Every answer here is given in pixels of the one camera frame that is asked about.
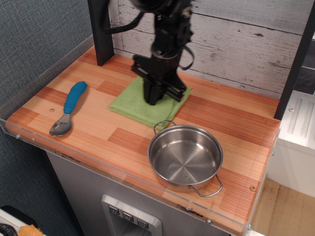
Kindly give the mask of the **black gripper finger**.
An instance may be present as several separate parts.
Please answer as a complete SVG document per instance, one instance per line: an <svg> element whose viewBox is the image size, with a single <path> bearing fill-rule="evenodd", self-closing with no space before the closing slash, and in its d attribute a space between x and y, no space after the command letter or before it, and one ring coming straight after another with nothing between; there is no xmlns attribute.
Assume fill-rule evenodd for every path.
<svg viewBox="0 0 315 236"><path fill-rule="evenodd" d="M155 105L167 92L166 84L156 84L153 86L153 105Z"/></svg>
<svg viewBox="0 0 315 236"><path fill-rule="evenodd" d="M153 79L151 79L150 76L146 75L144 77L144 98L145 101L150 105L155 105L155 82Z"/></svg>

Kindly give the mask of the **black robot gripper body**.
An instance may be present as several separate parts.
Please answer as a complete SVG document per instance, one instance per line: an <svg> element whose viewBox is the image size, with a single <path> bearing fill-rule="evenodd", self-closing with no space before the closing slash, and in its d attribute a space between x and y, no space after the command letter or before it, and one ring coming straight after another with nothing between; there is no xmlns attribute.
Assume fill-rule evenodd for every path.
<svg viewBox="0 0 315 236"><path fill-rule="evenodd" d="M169 96L181 101L187 87L177 74L181 53L172 58L163 58L152 55L150 58L134 55L132 71L136 72L143 79L146 75L154 80L155 84L166 84Z"/></svg>

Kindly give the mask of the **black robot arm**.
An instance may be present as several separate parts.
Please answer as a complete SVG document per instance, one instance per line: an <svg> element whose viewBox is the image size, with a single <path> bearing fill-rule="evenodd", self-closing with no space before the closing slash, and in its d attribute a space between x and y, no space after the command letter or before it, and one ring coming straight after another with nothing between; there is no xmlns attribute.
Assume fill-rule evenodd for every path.
<svg viewBox="0 0 315 236"><path fill-rule="evenodd" d="M154 13L155 39L149 58L134 55L132 70L144 79L144 98L155 105L168 94L181 101L186 91L177 69L183 50L193 33L190 30L191 2L189 0L134 0L132 4L142 13Z"/></svg>

